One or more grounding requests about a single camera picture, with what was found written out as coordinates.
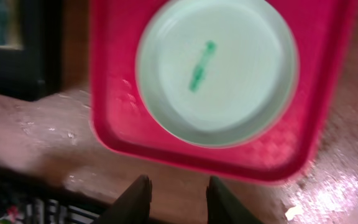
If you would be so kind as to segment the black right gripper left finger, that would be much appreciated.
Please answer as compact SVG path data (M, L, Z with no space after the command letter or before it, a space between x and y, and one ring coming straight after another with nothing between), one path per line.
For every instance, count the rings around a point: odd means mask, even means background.
M148 223L152 183L147 175L140 175L93 224Z

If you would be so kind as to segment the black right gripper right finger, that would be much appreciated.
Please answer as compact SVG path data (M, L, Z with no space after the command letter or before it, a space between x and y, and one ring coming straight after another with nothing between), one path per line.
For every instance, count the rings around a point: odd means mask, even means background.
M206 188L208 224L263 224L215 176Z

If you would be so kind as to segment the light green plate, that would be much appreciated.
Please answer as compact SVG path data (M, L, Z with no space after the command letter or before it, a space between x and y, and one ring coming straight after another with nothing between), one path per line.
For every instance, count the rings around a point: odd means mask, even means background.
M261 0L168 1L139 42L136 81L168 133L229 147L269 128L298 83L298 48L282 15Z

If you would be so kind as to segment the green yellow sponge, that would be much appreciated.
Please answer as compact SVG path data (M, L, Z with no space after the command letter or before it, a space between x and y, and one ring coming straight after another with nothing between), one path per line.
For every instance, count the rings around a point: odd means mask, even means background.
M23 49L20 15L20 1L0 0L0 49Z

